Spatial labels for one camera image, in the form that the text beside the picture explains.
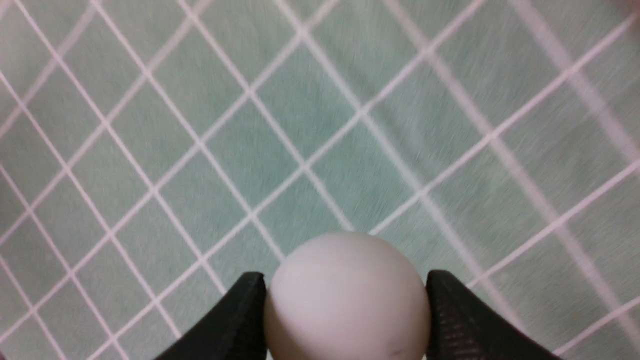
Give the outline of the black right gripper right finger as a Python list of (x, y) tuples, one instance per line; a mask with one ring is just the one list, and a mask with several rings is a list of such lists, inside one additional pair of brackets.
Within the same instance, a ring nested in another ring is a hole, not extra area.
[(429, 271), (425, 289), (430, 306), (428, 360), (559, 358), (494, 312), (450, 271)]

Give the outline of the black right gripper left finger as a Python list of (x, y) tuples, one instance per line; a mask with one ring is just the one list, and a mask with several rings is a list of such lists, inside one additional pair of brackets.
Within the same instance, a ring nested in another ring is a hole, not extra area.
[(244, 272), (218, 303), (158, 360), (265, 360), (267, 289), (261, 272)]

